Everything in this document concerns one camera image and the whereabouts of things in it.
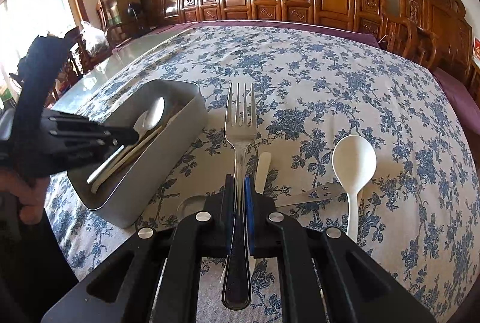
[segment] window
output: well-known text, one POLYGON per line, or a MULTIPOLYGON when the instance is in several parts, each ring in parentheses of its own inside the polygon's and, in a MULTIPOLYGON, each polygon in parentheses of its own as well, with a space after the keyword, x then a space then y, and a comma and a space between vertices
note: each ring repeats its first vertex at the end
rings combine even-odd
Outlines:
POLYGON ((5 72, 17 71, 38 35, 63 37, 79 24, 74 0, 0 0, 0 62, 5 72))

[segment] fork handle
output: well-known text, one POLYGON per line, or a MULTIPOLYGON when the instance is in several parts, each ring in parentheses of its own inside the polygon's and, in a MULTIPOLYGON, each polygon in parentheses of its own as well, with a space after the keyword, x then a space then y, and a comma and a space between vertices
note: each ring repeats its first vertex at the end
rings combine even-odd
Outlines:
POLYGON ((248 231, 245 211, 245 152, 235 151, 235 201, 230 252, 226 257, 222 302, 232 310, 248 307, 251 301, 251 282, 248 262, 248 231))

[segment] metal fork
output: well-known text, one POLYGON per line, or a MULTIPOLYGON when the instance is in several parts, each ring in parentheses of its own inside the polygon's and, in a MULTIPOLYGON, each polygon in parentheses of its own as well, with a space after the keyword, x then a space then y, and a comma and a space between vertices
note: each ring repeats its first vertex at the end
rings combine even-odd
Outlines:
POLYGON ((235 199, 232 240, 226 257, 222 302, 233 310, 248 307, 251 300, 250 268, 248 263, 248 230, 245 208, 245 154, 257 136, 255 95, 251 86, 251 122, 247 121, 247 87, 243 86, 243 118, 240 118, 240 84, 237 84, 237 105, 232 116, 233 85, 230 84, 225 118, 225 138, 235 150, 235 199))

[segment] fork head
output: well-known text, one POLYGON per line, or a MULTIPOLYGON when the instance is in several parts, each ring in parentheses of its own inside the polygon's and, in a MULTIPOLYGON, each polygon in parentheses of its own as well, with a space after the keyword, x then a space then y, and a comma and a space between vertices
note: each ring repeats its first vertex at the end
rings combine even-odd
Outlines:
POLYGON ((225 138, 235 147, 237 144, 251 144, 257 136, 257 112, 255 109, 255 95, 251 86, 250 104, 251 118, 248 124, 247 116, 247 86, 243 85, 243 116, 240 115, 240 84, 237 84, 237 104, 235 105, 235 114, 232 115, 233 108, 233 84, 230 84, 229 98, 227 100, 227 109, 225 117, 225 138))

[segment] human hand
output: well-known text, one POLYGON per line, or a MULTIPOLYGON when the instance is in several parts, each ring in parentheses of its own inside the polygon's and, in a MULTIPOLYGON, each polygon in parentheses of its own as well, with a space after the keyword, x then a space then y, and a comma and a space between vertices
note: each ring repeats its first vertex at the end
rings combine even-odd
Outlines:
POLYGON ((40 222, 43 215, 46 190, 50 184, 50 177, 37 179, 31 188, 16 172, 0 169, 0 191, 8 191, 17 196, 24 205, 20 209, 20 220, 27 225, 40 222))

